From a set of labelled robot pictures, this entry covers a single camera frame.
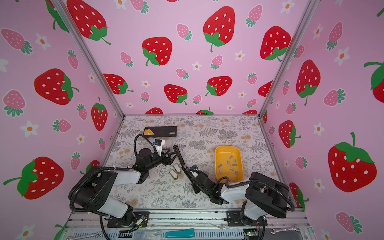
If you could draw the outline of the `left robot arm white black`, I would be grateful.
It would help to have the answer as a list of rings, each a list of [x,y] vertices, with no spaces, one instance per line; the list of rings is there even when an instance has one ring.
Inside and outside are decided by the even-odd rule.
[[[150,141],[139,134],[134,139],[134,155],[136,162],[132,167],[100,167],[93,166],[71,189],[69,193],[72,212],[91,212],[103,217],[118,220],[122,226],[134,224],[133,207],[110,196],[114,186],[139,185],[149,176],[150,170],[160,164],[173,164],[180,153],[178,147],[172,152],[163,149],[161,140]]]

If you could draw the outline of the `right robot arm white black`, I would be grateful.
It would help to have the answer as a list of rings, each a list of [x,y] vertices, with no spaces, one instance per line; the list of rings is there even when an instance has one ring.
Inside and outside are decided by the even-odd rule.
[[[222,205],[243,200],[239,218],[245,225],[251,225],[257,220],[262,221],[267,215],[284,219],[287,212],[296,210],[296,205],[290,198],[289,187],[260,173],[253,172],[249,180],[236,184],[230,184],[229,177],[222,177],[213,182],[197,167],[187,169],[185,173],[194,192],[204,193],[214,204]]]

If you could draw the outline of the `black tool case yellow label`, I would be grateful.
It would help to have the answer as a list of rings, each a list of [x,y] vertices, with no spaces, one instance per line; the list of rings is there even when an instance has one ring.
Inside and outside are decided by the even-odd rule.
[[[151,138],[176,137],[177,129],[177,126],[145,127],[143,135]]]

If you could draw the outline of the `yellow plastic tray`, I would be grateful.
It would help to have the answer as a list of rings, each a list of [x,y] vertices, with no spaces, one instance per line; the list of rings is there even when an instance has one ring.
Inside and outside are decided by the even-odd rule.
[[[217,180],[228,177],[230,183],[244,180],[241,151],[234,146],[219,146],[215,150],[215,174]]]

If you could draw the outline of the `silver wrench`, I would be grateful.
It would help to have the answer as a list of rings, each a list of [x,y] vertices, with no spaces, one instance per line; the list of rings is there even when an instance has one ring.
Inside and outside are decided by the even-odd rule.
[[[282,232],[289,232],[289,231],[295,231],[295,232],[300,232],[300,229],[297,227],[288,227],[288,228],[280,228],[280,229],[270,229],[270,232],[272,235],[275,235],[277,233],[282,233]]]

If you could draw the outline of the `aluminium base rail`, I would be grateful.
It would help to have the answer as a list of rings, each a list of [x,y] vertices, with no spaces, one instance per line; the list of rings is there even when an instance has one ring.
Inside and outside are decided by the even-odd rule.
[[[110,219],[102,222],[97,215],[72,214],[61,228],[57,240],[315,240],[315,232],[303,211],[289,212],[285,219],[270,215],[262,221],[245,225],[240,209],[139,209],[146,218],[137,230],[122,227]],[[270,229],[297,227],[272,235]],[[194,229],[193,238],[166,239],[165,233]]]

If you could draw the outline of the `teal handled tool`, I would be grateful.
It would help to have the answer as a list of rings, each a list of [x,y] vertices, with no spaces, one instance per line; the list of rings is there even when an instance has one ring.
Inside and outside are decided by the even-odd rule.
[[[195,236],[194,229],[168,231],[165,233],[166,239],[184,239],[184,238],[193,238],[194,236]]]

